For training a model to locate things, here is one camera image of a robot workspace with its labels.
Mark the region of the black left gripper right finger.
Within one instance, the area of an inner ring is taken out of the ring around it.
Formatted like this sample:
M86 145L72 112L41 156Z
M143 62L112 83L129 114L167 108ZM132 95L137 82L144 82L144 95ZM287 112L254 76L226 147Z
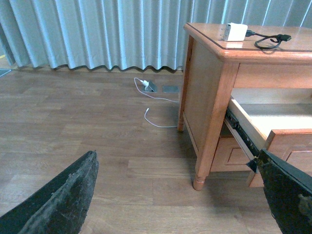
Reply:
M284 234L312 232L312 177L269 151L256 150L247 163L261 174L264 194Z

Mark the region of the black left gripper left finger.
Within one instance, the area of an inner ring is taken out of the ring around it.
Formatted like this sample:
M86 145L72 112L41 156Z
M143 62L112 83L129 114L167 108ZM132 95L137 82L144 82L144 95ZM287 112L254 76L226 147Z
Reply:
M88 151L0 218L2 234L78 234L87 217L98 175Z

